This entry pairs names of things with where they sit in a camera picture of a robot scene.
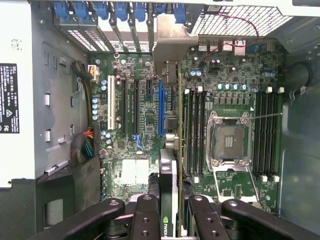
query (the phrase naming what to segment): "screw hole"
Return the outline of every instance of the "screw hole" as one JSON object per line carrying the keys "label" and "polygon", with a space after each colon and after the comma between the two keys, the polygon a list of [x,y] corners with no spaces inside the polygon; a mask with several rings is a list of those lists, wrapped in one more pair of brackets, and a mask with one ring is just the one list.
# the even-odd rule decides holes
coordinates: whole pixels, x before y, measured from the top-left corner
{"label": "screw hole", "polygon": [[212,231],[211,235],[214,236],[214,237],[218,237],[219,233],[217,231]]}
{"label": "screw hole", "polygon": [[149,235],[149,232],[147,230],[144,230],[143,232],[141,232],[141,235],[146,237]]}

